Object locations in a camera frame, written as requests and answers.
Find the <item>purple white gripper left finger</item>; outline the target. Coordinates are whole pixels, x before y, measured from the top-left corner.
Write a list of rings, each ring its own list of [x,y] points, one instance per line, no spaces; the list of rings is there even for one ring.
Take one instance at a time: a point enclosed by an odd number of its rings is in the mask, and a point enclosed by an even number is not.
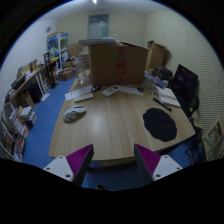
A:
[[[93,155],[93,145],[90,144],[68,156],[58,156],[44,170],[81,186]]]

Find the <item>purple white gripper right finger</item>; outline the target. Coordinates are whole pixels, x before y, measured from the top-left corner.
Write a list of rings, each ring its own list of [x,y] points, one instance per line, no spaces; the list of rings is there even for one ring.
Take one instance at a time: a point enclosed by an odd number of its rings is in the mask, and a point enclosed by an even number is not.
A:
[[[169,155],[160,156],[139,144],[134,145],[134,156],[145,183],[160,180],[182,169]]]

